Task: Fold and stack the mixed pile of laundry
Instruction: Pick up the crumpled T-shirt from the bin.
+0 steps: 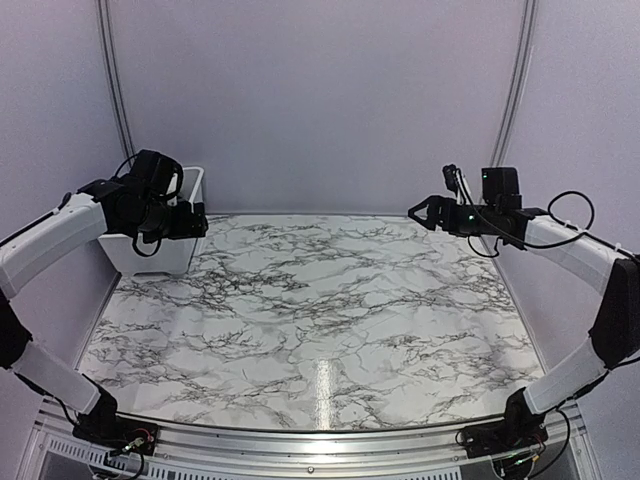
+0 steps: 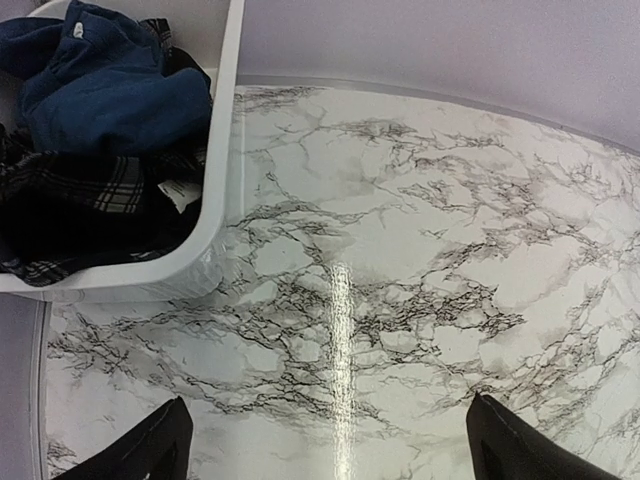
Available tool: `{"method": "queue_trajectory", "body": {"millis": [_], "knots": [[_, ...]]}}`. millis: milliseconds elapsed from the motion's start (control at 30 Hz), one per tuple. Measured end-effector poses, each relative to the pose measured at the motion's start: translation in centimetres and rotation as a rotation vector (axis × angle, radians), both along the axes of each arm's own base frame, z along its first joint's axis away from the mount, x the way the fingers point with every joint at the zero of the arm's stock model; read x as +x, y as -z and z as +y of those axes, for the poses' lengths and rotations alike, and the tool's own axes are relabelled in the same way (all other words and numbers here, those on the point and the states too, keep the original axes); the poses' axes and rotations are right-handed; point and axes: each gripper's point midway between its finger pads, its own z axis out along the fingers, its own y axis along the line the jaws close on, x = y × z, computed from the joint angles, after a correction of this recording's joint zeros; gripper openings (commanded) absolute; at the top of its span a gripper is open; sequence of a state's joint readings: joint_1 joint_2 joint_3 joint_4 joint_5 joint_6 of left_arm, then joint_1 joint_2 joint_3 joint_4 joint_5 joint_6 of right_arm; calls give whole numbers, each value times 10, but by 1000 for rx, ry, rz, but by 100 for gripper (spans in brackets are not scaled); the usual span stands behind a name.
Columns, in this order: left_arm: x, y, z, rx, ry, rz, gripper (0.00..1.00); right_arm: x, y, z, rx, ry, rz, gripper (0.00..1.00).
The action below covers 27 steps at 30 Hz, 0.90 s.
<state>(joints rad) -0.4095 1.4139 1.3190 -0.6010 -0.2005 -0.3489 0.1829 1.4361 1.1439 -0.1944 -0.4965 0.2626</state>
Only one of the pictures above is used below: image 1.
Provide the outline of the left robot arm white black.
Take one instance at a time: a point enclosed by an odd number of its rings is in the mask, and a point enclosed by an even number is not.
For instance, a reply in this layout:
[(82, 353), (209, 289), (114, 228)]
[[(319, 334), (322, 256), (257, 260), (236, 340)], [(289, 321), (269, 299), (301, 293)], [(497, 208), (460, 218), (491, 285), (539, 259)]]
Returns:
[(74, 433), (106, 445), (119, 444), (128, 431), (116, 399), (33, 338), (11, 299), (38, 274), (104, 234), (159, 249), (165, 240), (202, 238), (208, 230), (205, 207), (181, 198), (183, 167), (152, 150), (127, 158), (108, 179), (68, 193), (58, 207), (1, 242), (1, 366), (31, 390), (73, 409)]

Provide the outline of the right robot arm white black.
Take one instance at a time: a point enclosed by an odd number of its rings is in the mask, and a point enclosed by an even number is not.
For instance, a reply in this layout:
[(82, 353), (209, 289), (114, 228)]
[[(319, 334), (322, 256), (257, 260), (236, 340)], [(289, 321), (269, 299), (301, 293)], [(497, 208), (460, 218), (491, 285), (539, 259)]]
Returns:
[(408, 210), (423, 228), (461, 238), (493, 236), (545, 258), (591, 286), (601, 303), (586, 339), (534, 383), (512, 394), (504, 417), (485, 429), (515, 448), (553, 409), (589, 393), (613, 370), (639, 360), (639, 257), (555, 216), (549, 208), (525, 208), (514, 167), (481, 173), (482, 198), (473, 201), (462, 170), (443, 168), (452, 197), (431, 195)]

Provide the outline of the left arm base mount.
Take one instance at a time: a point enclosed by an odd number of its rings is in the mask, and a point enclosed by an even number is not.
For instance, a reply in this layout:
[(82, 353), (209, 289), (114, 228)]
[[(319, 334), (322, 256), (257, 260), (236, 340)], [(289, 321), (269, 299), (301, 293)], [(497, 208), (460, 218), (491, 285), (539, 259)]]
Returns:
[(141, 438), (143, 443), (136, 447), (135, 451), (151, 456), (156, 448), (159, 425), (117, 416), (115, 427), (110, 433), (98, 433), (96, 429), (91, 429), (87, 422), (81, 422), (79, 426), (73, 428), (72, 434), (75, 438), (105, 446), (111, 450), (122, 450), (126, 445)]

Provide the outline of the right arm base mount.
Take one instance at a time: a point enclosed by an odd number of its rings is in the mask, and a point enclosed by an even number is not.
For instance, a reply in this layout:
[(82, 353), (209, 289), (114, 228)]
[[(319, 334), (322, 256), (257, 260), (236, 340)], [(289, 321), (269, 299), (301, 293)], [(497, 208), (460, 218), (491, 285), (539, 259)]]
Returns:
[(455, 437), (456, 443), (465, 449), (470, 459), (498, 455), (531, 446), (541, 447), (547, 440), (548, 433), (543, 423), (534, 422), (523, 432), (518, 432), (508, 427), (505, 420), (463, 427)]

